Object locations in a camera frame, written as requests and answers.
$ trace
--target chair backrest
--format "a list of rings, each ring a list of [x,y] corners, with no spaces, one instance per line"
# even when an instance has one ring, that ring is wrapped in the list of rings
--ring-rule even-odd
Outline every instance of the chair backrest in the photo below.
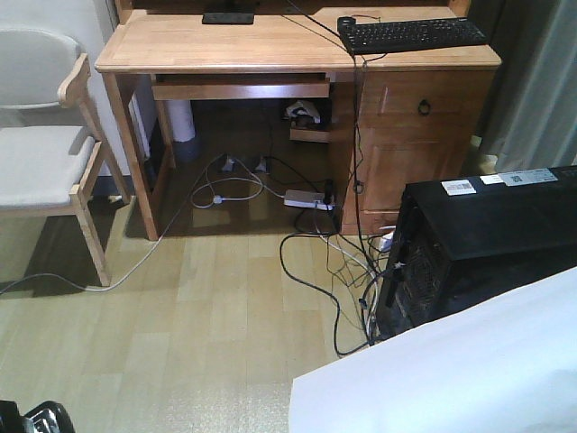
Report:
[[[58,87],[80,52],[80,45],[63,34],[0,27],[0,107],[57,106]]]

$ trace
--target white wall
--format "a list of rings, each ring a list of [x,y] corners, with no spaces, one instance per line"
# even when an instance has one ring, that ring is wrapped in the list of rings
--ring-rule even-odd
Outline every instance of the white wall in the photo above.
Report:
[[[39,27],[53,32],[64,33],[78,41],[87,52],[92,66],[92,78],[89,80],[89,90],[96,102],[102,126],[108,141],[111,143],[123,174],[129,174],[126,158],[120,140],[116,121],[110,108],[105,92],[104,82],[94,69],[96,58],[104,48],[116,26],[114,0],[0,0],[0,25],[22,25]],[[139,97],[139,106],[150,104],[147,96]],[[143,128],[148,137],[151,131],[150,122],[153,115],[147,115],[147,124]],[[1,116],[0,121],[8,124],[34,124],[42,118],[53,116],[57,122],[74,123],[78,116],[74,113],[63,113],[58,109],[55,113],[37,113],[33,115]],[[144,144],[148,145],[148,137],[144,136]]]

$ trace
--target white tube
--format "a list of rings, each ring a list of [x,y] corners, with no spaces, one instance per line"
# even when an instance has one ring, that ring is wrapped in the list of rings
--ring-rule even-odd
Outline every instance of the white tube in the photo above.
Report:
[[[197,132],[192,118],[190,101],[183,99],[171,99],[166,101],[169,112],[170,124],[172,125],[172,138],[175,142],[188,142],[195,138]]]

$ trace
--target curtain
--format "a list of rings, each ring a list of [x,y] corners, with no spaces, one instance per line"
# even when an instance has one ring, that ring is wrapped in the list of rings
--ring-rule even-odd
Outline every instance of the curtain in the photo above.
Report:
[[[493,41],[504,62],[481,152],[496,171],[577,163],[577,0],[506,2]]]

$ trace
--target desk cabinet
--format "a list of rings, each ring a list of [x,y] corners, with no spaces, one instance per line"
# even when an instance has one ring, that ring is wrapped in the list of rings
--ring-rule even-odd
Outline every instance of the desk cabinet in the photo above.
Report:
[[[493,73],[421,70],[365,74],[356,188],[364,233],[381,233],[380,227],[395,224],[407,183],[459,175]],[[344,234],[356,233],[352,182],[346,188],[342,223]]]

